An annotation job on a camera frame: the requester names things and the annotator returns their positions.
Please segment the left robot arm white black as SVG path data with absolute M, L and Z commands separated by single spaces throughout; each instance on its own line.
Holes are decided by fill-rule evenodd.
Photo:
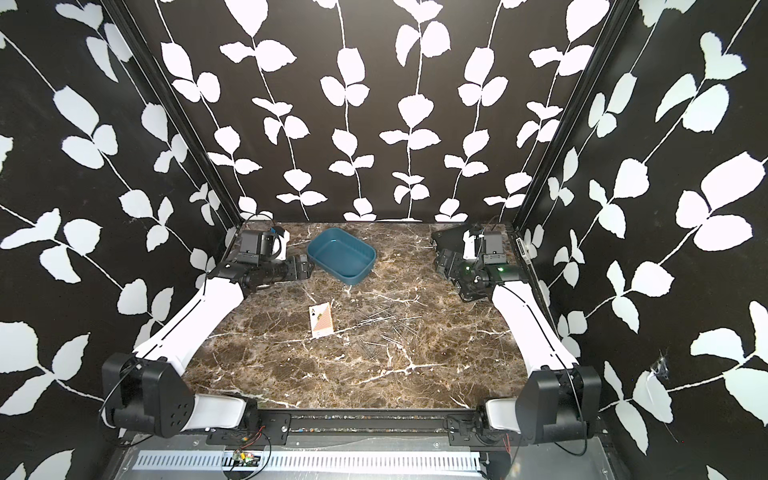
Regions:
M 248 429 L 250 409 L 239 397 L 195 394 L 182 379 L 209 335 L 249 293 L 273 283 L 308 279 L 314 270 L 306 255 L 284 261 L 222 261 L 171 320 L 130 354 L 115 353 L 102 366 L 105 398 L 99 420 L 162 438 L 205 429 Z

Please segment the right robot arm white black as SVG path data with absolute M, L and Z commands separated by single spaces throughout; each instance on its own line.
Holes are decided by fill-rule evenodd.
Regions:
M 595 434 L 602 382 L 557 337 L 520 268 L 489 254 L 467 260 L 440 249 L 436 270 L 464 301 L 487 298 L 507 323 L 522 355 L 527 380 L 515 397 L 492 398 L 480 408 L 482 425 L 516 433 L 524 444 L 588 441 Z

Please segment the playing card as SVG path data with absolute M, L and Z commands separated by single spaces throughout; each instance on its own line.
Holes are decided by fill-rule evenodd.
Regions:
M 329 302 L 310 306 L 309 316 L 311 335 L 313 339 L 329 336 L 335 332 L 332 317 L 332 307 Z

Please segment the teal plastic storage box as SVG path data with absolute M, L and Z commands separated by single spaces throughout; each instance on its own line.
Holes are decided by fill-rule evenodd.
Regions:
M 310 241 L 309 258 L 342 283 L 354 286 L 372 271 L 375 249 L 340 228 L 329 228 Z

